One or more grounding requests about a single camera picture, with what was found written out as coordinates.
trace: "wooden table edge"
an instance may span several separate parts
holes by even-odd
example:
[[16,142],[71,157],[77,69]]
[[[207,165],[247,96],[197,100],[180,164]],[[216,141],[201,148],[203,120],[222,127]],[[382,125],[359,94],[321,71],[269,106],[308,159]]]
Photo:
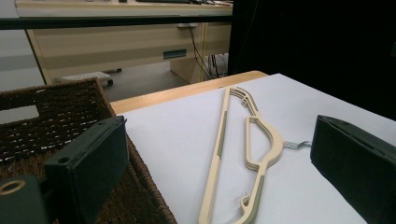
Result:
[[241,82],[250,81],[268,75],[260,71],[250,71],[229,77],[222,77],[187,86],[177,87],[166,91],[158,91],[146,95],[136,96],[125,100],[111,102],[116,114],[122,114],[150,105],[157,105],[182,97],[191,96],[205,91],[212,91],[221,87],[232,86]]

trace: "floor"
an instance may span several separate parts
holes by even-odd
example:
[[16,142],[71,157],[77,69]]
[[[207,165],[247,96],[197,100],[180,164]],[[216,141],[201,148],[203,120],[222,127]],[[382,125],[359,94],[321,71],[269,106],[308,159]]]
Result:
[[[221,76],[226,75],[228,55],[216,55],[215,58],[218,72]],[[216,67],[213,63],[211,65],[211,71],[215,73]],[[169,62],[125,67],[120,72],[114,70],[106,73],[113,79],[113,85],[105,87],[109,102],[189,85],[170,70]]]

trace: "cable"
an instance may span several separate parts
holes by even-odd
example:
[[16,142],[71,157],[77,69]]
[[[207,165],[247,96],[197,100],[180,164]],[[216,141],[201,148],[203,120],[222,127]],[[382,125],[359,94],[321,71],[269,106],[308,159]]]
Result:
[[[194,47],[194,56],[195,56],[195,61],[198,63],[198,65],[201,67],[202,71],[205,73],[206,77],[210,80],[213,79],[213,77],[210,77],[209,74],[209,69],[206,67],[206,64],[204,62],[204,59],[202,58],[201,54],[199,53],[198,49],[196,48],[195,45],[195,37],[194,37],[194,31],[192,30],[192,27],[189,23],[187,23],[187,27],[189,27],[189,31],[190,31],[190,36],[191,36],[191,41],[192,41],[192,45]],[[198,58],[201,60],[201,63],[204,65],[204,67],[201,66],[200,62],[198,61]]]

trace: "black cable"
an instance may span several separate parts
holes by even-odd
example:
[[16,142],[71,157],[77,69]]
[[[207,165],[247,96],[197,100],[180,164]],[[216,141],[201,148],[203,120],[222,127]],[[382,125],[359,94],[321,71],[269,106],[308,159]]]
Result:
[[216,55],[212,55],[213,67],[216,69],[216,77],[219,77],[218,64],[216,62]]
[[[196,61],[196,62],[198,63],[198,65],[201,67],[202,71],[204,71],[206,77],[210,80],[210,79],[212,79],[212,78],[208,75],[208,73],[210,73],[210,72],[209,72],[209,69],[206,67],[206,64],[205,64],[205,62],[204,62],[204,59],[202,58],[201,54],[199,53],[199,51],[198,51],[198,49],[196,48],[196,45],[195,45],[194,31],[192,30],[192,27],[191,27],[191,25],[190,25],[189,23],[187,23],[187,27],[189,27],[190,36],[191,36],[191,41],[192,41],[192,45],[193,45],[193,47],[194,47],[195,61]],[[201,66],[201,64],[200,64],[199,61],[198,61],[198,58],[201,60],[201,63],[204,65],[204,67]]]

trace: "table surface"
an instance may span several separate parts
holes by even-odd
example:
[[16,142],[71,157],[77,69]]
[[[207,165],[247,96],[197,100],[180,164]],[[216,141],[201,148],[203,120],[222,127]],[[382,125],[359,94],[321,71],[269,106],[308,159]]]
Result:
[[[258,77],[199,93],[188,92],[187,86],[181,91],[185,96],[177,94],[162,104],[148,101],[147,106],[118,113],[127,119],[127,133],[179,223],[198,220],[219,127],[224,93],[220,87],[234,85],[248,91],[263,119],[285,141],[311,140],[317,115],[325,115],[350,122],[396,146],[395,121],[281,74],[251,72],[245,76],[252,74]],[[256,177],[244,163],[244,122],[249,113],[240,103],[237,97],[230,98],[212,223],[238,219],[240,199],[245,192],[251,193]],[[253,160],[259,160],[270,144],[259,128],[252,127],[250,134]],[[318,172],[309,155],[309,148],[285,148],[280,160],[268,168],[256,223],[366,223]]]
[[176,100],[182,97],[191,96],[194,94],[202,93],[205,91],[212,91],[221,87],[235,85],[237,83],[249,81],[259,77],[267,77],[259,71],[251,71],[241,73],[238,75],[222,77],[203,81],[187,86],[174,88],[167,91],[158,91],[147,95],[137,96],[125,100],[115,101],[111,103],[116,114],[124,113],[127,111],[136,110],[150,105],[157,105],[171,100]]

